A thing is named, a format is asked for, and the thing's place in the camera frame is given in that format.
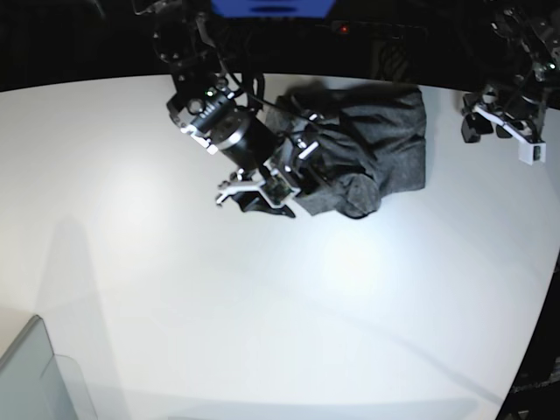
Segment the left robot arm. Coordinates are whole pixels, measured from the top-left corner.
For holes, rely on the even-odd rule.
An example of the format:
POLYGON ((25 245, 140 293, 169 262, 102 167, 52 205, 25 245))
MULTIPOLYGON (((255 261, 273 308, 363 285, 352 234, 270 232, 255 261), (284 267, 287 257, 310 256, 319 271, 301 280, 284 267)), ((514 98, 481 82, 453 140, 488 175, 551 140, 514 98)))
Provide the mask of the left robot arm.
POLYGON ((559 89, 559 30, 512 2, 491 9, 490 26, 505 41, 501 56, 509 54, 512 63, 495 71, 480 91, 463 96, 463 140, 474 144, 494 133, 543 154, 548 99, 559 89))

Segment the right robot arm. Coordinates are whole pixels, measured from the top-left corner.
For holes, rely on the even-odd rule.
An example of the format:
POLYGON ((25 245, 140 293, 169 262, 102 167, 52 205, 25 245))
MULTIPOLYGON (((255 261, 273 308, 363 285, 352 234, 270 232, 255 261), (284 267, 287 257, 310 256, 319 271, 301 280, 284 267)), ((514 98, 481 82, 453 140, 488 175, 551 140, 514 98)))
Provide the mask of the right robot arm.
POLYGON ((262 73, 243 62, 229 68, 223 17, 209 1, 135 1, 138 16, 150 16, 152 45, 172 77, 175 94, 166 103, 170 119, 208 154, 221 154, 235 170, 218 186, 217 206, 234 201, 240 210, 294 218, 291 202, 302 192, 305 160, 319 147, 294 129, 273 130, 258 114, 273 109, 306 128, 318 118, 265 100, 262 73))

